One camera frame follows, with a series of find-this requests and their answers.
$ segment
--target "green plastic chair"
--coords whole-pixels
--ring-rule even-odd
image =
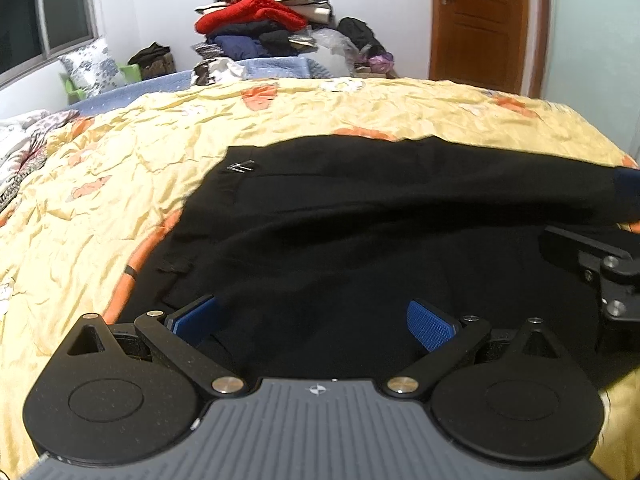
[[[124,75],[124,79],[127,81],[127,84],[131,83],[139,83],[142,81],[142,76],[140,74],[140,66],[139,65],[118,65],[118,68]],[[86,99],[86,92],[81,88],[76,88],[71,79],[67,74],[61,74],[62,81],[65,84],[66,94],[77,101],[83,101]]]

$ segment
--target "gray ribbed plate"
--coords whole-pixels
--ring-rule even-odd
[[[604,480],[586,460],[553,470],[491,465],[455,448],[420,404],[370,381],[265,380],[217,400],[193,432],[153,458],[83,468],[45,458],[26,480]]]

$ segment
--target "black pants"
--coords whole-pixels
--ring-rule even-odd
[[[255,161],[254,171],[228,170]],[[231,147],[140,272],[120,321],[212,293],[202,351],[247,380],[386,380],[425,352],[410,300],[496,328],[546,320],[597,386],[640,356],[597,356],[596,293],[542,259],[546,224],[640,255],[613,170],[437,138],[303,137]]]

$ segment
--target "window frame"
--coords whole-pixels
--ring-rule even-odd
[[[75,41],[62,44],[52,49],[49,46],[49,36],[47,33],[47,22],[44,11],[44,0],[35,0],[36,18],[38,23],[38,38],[42,48],[42,54],[32,57],[19,65],[10,68],[6,72],[0,73],[0,90],[9,86],[16,80],[29,75],[58,60],[58,56],[71,52],[76,48],[90,44],[98,38],[97,23],[95,20],[94,0],[84,0],[84,12],[87,18],[87,28],[89,34]]]

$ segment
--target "floral pillow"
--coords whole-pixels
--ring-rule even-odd
[[[71,82],[76,88],[84,90],[87,97],[127,84],[115,60],[110,56],[104,38],[63,54],[58,59],[64,65]]]

